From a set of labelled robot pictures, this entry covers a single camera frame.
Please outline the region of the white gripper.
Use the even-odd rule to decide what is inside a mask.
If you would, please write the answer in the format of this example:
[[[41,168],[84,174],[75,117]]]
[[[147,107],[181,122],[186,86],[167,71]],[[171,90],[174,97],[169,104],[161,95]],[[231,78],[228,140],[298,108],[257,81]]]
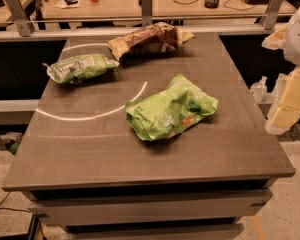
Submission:
[[[288,24],[280,26],[262,42],[270,50],[283,49],[287,61],[300,65],[300,7]],[[277,79],[279,97],[267,115],[265,130],[269,134],[281,135],[300,119],[300,66],[287,76]]]

